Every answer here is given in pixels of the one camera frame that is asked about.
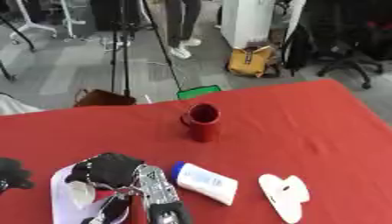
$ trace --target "bottle cap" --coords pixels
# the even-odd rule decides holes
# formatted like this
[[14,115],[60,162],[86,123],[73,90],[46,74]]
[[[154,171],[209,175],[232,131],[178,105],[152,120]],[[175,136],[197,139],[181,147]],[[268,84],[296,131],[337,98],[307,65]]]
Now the bottle cap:
[[178,161],[171,168],[171,178],[174,182],[177,183],[177,178],[179,177],[179,173],[181,172],[182,167],[184,167],[186,163],[183,161]]

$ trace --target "white sneaker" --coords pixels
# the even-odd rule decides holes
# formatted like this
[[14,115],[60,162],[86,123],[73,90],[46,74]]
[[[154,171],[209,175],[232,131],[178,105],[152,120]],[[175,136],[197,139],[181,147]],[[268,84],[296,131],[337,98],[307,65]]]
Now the white sneaker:
[[177,48],[171,47],[170,54],[182,60],[187,60],[192,57],[192,54],[188,50],[186,50],[186,48],[184,48],[182,45],[180,45]]
[[183,46],[200,46],[201,45],[201,39],[198,38],[190,38],[188,40],[183,40],[181,41],[181,44]]

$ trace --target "brown bag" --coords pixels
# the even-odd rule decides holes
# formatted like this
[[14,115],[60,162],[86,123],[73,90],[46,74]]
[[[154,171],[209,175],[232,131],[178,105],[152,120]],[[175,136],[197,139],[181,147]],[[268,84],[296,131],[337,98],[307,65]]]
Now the brown bag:
[[115,106],[115,105],[134,105],[137,100],[133,97],[126,97],[124,95],[113,94],[100,89],[88,91],[82,89],[75,97],[75,107],[86,106]]
[[273,53],[269,45],[257,50],[234,49],[228,64],[228,70],[239,75],[255,75],[261,77]]

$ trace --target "robotic hand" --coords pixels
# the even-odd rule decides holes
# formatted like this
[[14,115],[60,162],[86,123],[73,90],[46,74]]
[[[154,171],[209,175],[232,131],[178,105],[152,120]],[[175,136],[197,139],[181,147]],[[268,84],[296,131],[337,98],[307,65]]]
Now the robotic hand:
[[96,217],[82,224],[109,224],[129,205],[129,197],[143,197],[143,207],[150,224],[191,224],[188,212],[164,172],[142,160],[105,153],[80,162],[66,182],[80,181],[97,189],[115,191]]
[[34,184],[28,180],[31,173],[22,170],[15,159],[0,157],[0,194],[11,188],[31,189]]

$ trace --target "red tablecloth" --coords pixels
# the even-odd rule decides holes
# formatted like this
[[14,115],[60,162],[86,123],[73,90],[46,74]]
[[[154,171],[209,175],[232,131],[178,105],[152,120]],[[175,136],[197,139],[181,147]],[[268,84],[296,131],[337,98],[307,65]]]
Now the red tablecloth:
[[[186,136],[179,117],[196,102],[221,109],[213,143]],[[1,156],[18,158],[37,186],[0,197],[0,222],[52,222],[50,177],[60,168],[115,151],[169,171],[195,163],[239,180],[232,206],[178,190],[194,223],[282,221],[264,198],[264,173],[298,175],[308,185],[301,223],[392,223],[392,131],[332,80],[257,87],[190,101],[118,108],[73,108],[0,117]]]

